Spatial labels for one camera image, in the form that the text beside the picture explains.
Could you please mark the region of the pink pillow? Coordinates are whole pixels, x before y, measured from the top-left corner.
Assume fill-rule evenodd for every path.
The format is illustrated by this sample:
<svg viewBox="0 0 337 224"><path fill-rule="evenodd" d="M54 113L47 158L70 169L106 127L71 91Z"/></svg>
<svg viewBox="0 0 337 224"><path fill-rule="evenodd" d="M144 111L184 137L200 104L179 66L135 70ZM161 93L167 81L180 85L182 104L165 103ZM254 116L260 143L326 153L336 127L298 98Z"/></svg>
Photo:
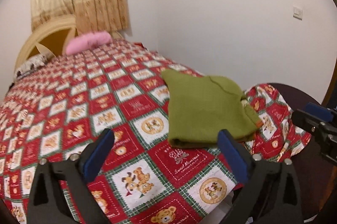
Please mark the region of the pink pillow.
<svg viewBox="0 0 337 224"><path fill-rule="evenodd" d="M65 47L64 54L67 56L74 55L86 50L96 49L101 45L112 42L110 33L103 32L90 32L71 39Z"/></svg>

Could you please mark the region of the red patchwork bear bedspread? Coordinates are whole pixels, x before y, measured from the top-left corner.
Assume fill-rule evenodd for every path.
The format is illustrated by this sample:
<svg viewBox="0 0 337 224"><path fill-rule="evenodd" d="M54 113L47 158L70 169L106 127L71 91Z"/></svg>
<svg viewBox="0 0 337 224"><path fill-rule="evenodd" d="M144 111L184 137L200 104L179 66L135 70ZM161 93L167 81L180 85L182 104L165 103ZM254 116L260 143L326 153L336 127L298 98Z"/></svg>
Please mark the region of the red patchwork bear bedspread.
<svg viewBox="0 0 337 224"><path fill-rule="evenodd" d="M197 71L124 40L60 56L18 80L1 102L1 200L26 223L41 158L80 154L106 128L115 143L88 185L112 223L198 223L238 184L217 146L168 143L170 94L161 73ZM309 133L293 125L291 108L269 84L243 91L263 121L252 154L280 162L300 153Z"/></svg>

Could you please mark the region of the cream wooden headboard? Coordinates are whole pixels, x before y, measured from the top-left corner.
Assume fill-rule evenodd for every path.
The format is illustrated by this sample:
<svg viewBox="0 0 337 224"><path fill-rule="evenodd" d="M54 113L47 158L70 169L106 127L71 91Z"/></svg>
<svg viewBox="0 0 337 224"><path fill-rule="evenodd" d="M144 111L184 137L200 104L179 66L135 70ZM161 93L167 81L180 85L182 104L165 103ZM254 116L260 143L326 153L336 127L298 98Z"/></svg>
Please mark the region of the cream wooden headboard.
<svg viewBox="0 0 337 224"><path fill-rule="evenodd" d="M112 40L122 39L117 31L110 32ZM74 15L63 15L40 25L22 46L14 66L16 70L24 61L39 53L51 52L55 56L65 55L65 47L79 36Z"/></svg>

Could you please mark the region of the green orange striped sweater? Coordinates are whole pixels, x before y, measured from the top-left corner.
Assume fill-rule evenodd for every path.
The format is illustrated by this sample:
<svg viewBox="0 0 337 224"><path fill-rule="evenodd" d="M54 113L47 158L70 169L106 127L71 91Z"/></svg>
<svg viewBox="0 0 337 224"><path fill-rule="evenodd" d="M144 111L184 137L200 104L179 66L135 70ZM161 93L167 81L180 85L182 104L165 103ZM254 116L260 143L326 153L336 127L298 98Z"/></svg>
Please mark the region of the green orange striped sweater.
<svg viewBox="0 0 337 224"><path fill-rule="evenodd" d="M166 69L168 143L174 148L212 148L226 129L240 142L254 139L263 121L243 90L227 77L201 76Z"/></svg>

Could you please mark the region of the white wall switch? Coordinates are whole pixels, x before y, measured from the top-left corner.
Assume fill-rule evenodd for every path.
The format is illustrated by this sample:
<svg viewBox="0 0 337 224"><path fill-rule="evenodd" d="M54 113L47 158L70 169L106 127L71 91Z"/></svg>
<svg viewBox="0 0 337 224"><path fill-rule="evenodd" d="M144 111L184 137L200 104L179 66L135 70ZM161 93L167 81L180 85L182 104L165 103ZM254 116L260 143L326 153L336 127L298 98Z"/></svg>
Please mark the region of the white wall switch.
<svg viewBox="0 0 337 224"><path fill-rule="evenodd" d="M303 19L303 10L298 7L293 8L293 17L299 20Z"/></svg>

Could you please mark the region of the white car print pillow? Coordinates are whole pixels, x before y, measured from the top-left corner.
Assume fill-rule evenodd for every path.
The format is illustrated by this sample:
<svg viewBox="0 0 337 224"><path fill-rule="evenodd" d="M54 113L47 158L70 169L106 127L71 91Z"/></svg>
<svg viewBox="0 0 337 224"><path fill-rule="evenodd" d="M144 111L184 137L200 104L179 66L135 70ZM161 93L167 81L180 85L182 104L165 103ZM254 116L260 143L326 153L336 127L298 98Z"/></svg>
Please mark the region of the white car print pillow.
<svg viewBox="0 0 337 224"><path fill-rule="evenodd" d="M27 74L45 66L55 55L53 53L39 53L23 62L14 72L13 80L19 80Z"/></svg>

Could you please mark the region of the dark round footboard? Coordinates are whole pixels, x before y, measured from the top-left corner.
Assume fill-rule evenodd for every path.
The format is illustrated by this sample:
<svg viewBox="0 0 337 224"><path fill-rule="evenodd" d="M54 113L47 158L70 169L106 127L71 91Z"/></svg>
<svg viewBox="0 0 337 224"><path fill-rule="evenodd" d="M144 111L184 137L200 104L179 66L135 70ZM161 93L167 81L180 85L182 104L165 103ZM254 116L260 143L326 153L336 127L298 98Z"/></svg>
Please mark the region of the dark round footboard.
<svg viewBox="0 0 337 224"><path fill-rule="evenodd" d="M285 84L272 83L291 109L304 109L309 103L318 105L305 92ZM291 157L298 176L301 208L305 220L316 216L328 200L336 183L336 167L323 159L320 146L314 138L297 155Z"/></svg>

